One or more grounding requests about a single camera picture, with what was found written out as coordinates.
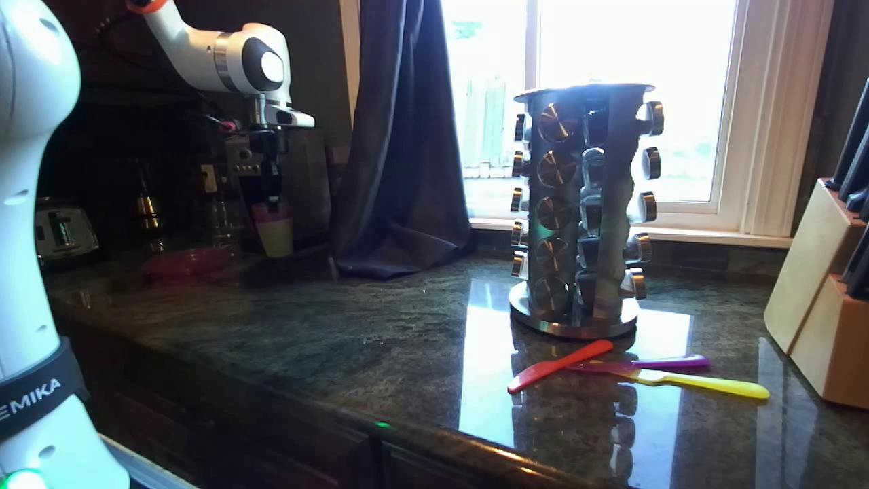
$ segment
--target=kitchen counter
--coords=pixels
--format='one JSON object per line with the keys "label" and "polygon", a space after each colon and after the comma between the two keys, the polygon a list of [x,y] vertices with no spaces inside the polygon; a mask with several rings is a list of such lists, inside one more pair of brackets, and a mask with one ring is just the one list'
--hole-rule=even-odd
{"label": "kitchen counter", "polygon": [[144,283],[131,261],[47,276],[64,317],[324,409],[389,426],[462,465],[530,461],[569,485],[864,485],[869,413],[821,403],[762,331],[772,283],[650,275],[611,359],[704,352],[769,403],[565,371],[507,380],[579,343],[514,325],[507,261],[398,280],[333,276],[324,256]]}

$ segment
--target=knife handle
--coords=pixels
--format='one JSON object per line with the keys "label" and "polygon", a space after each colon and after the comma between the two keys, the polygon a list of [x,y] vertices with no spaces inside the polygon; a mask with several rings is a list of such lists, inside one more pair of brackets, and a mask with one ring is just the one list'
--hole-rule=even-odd
{"label": "knife handle", "polygon": [[690,369],[708,369],[705,356],[678,356],[678,359],[635,359],[629,367],[639,369],[667,369],[667,371],[690,371]]}
{"label": "knife handle", "polygon": [[850,120],[850,127],[846,127],[846,135],[844,135],[844,147],[841,147],[841,155],[840,155],[840,165],[827,183],[830,191],[840,191],[844,177],[846,177],[846,169],[853,164],[853,155],[867,134],[867,126],[869,126],[869,79],[864,83],[864,92],[857,98],[857,106],[853,111],[853,120]]}
{"label": "knife handle", "polygon": [[846,283],[846,295],[853,298],[869,298],[869,238],[867,238],[869,227],[864,231],[864,238],[857,245],[857,250],[850,256],[850,261],[856,264],[846,264],[853,265],[853,272],[844,272],[844,283]]}
{"label": "knife handle", "polygon": [[869,183],[869,127],[860,135],[860,147],[853,153],[850,169],[840,184],[841,200],[850,199],[850,193],[864,191]]}
{"label": "knife handle", "polygon": [[731,396],[746,396],[746,399],[769,399],[766,386],[759,382],[746,382],[746,380],[727,380],[727,377],[700,377],[700,374],[678,374],[670,371],[662,377],[664,382],[674,386],[690,386],[690,389],[704,389],[704,392],[719,392],[719,394],[731,394]]}

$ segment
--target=kitchen appliance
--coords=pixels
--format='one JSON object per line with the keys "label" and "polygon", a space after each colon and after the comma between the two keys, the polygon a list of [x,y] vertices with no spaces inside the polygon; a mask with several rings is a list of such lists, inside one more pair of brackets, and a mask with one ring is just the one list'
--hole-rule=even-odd
{"label": "kitchen appliance", "polygon": [[89,259],[100,252],[100,238],[81,207],[47,203],[36,211],[36,252],[47,265]]}

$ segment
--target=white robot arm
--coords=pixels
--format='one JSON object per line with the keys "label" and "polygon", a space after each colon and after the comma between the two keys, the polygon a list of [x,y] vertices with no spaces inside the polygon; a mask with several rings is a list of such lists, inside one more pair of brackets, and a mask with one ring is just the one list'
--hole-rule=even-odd
{"label": "white robot arm", "polygon": [[286,36],[269,25],[248,22],[235,32],[195,29],[185,25],[174,0],[128,0],[140,13],[176,74],[195,90],[235,92],[250,106],[250,153],[258,173],[244,177],[250,207],[279,210],[279,130],[313,127],[314,120],[291,109],[291,54]]}
{"label": "white robot arm", "polygon": [[77,396],[36,261],[36,184],[79,98],[77,51],[40,0],[0,0],[0,485],[131,485]]}
{"label": "white robot arm", "polygon": [[191,87],[250,98],[254,127],[314,126],[310,113],[291,109],[291,54],[279,29],[258,22],[235,32],[195,29],[185,25],[174,0],[131,0],[128,7],[144,15]]}

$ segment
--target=granite countertop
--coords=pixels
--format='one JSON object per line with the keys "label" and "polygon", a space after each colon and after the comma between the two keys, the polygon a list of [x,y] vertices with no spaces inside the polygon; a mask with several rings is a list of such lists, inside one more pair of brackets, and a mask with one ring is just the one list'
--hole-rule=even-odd
{"label": "granite countertop", "polygon": [[579,343],[514,325],[507,261],[469,256],[398,280],[333,276],[318,256],[238,261],[195,283],[144,283],[109,261],[47,280],[77,314],[138,344],[360,419],[482,439],[617,485],[860,485],[869,413],[815,396],[762,331],[772,283],[650,275],[624,356],[704,352],[769,403],[603,374],[507,380]]}

